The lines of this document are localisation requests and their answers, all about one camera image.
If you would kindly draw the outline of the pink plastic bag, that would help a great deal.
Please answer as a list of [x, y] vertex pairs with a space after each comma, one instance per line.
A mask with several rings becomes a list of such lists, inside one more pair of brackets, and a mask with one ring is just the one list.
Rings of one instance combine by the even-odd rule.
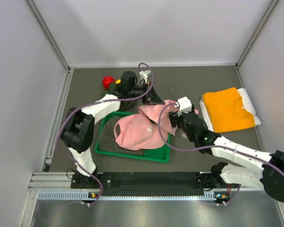
[[[152, 120], [155, 123], [158, 123], [159, 114], [161, 110], [163, 109], [163, 107], [165, 107], [168, 104], [176, 103], [175, 101], [172, 101], [170, 99], [167, 99], [164, 102], [165, 102], [164, 105], [141, 105], [138, 107], [138, 113], [145, 114], [150, 120]], [[176, 111], [177, 111], [177, 108], [175, 107], [175, 105], [168, 106], [164, 110], [161, 116], [161, 119], [160, 119], [161, 131], [165, 130], [173, 136], [175, 136], [177, 129], [172, 128], [169, 117], [168, 117], [168, 113], [176, 112]]]

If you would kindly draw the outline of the dark olive folded cloth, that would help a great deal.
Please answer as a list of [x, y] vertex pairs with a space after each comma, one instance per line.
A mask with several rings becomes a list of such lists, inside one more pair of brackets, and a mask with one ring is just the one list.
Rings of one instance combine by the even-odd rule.
[[120, 119], [121, 117], [114, 116], [104, 124], [103, 129], [100, 135], [98, 136], [99, 149], [105, 152], [112, 152], [112, 153], [119, 153], [119, 154], [133, 155], [140, 157], [143, 156], [144, 149], [128, 150], [120, 147], [115, 141], [114, 126]]

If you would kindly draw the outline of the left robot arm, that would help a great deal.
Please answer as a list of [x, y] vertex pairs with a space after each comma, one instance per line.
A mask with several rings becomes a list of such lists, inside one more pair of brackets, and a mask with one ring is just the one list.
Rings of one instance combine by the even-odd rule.
[[59, 130], [59, 138], [72, 153], [71, 158], [77, 166], [78, 173], [82, 175], [82, 183], [89, 188], [94, 187], [98, 182], [98, 176], [94, 173], [96, 165], [90, 152], [95, 124], [110, 113], [119, 110], [122, 102], [141, 99], [145, 105], [164, 104], [152, 88], [154, 82], [152, 70], [141, 70], [139, 74], [141, 85], [136, 84], [134, 72], [125, 71], [121, 76], [121, 82], [102, 99], [70, 109]]

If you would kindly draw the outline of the green plastic tray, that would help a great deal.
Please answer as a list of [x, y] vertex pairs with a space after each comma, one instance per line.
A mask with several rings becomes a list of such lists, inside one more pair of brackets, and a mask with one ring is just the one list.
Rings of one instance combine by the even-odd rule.
[[[120, 112], [115, 111], [107, 115], [105, 118], [101, 120], [101, 125], [99, 129], [99, 134], [102, 133], [102, 130], [104, 128], [104, 125], [113, 117], [126, 117], [129, 115], [133, 115], [134, 113], [129, 112]], [[109, 156], [117, 156], [117, 157], [125, 157], [125, 158], [134, 158], [134, 159], [140, 159], [140, 160], [147, 160], [147, 161], [153, 161], [153, 162], [160, 162], [160, 163], [167, 163], [169, 161], [170, 156], [170, 147], [166, 144], [158, 149], [146, 149], [144, 151], [143, 156], [137, 156], [137, 155], [131, 155], [131, 154], [122, 154], [122, 153], [116, 153], [116, 152], [108, 152], [103, 151], [99, 147], [98, 141], [95, 144], [94, 152], [101, 155], [109, 155]]]

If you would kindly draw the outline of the green avocado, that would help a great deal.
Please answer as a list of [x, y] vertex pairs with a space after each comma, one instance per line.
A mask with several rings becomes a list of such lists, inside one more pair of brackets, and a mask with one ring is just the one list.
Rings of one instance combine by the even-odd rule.
[[111, 92], [116, 88], [117, 84], [115, 82], [111, 82], [108, 87], [108, 91]]

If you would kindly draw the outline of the aluminium frame rail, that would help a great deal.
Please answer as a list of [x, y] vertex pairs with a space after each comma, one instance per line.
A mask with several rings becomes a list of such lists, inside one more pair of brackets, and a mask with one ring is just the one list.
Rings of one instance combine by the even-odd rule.
[[42, 188], [44, 190], [58, 190], [58, 189], [73, 189], [71, 188], [72, 183], [72, 176], [75, 173], [34, 173], [29, 188], [30, 189], [37, 189]]

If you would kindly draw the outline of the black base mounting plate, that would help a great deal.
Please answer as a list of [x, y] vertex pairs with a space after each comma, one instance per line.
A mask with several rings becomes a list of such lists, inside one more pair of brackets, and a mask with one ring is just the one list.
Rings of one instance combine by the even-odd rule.
[[71, 188], [105, 190], [130, 186], [188, 186], [193, 189], [213, 188], [218, 181], [210, 173], [199, 172], [96, 172], [94, 177], [75, 173]]

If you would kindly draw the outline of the red tomato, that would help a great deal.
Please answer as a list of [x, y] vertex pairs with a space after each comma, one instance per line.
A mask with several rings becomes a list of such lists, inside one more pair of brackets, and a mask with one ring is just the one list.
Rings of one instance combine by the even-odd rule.
[[109, 89], [109, 85], [111, 83], [115, 82], [115, 79], [111, 76], [105, 76], [102, 80], [102, 86], [105, 88], [105, 89]]

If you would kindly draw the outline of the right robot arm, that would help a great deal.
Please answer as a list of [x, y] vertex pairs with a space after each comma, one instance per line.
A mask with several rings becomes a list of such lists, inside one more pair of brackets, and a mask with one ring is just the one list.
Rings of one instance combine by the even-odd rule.
[[263, 190], [271, 198], [284, 202], [284, 152], [263, 152], [235, 143], [207, 129], [194, 112], [169, 112], [172, 127], [181, 129], [202, 154], [231, 161], [212, 167], [210, 179], [214, 187], [240, 184]]

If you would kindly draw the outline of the pink baseball cap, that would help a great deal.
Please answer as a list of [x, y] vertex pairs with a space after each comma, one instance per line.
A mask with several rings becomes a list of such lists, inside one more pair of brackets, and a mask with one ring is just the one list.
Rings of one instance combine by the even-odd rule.
[[114, 126], [116, 143], [128, 150], [157, 149], [165, 145], [169, 133], [162, 129], [160, 136], [158, 125], [143, 114], [122, 117]]

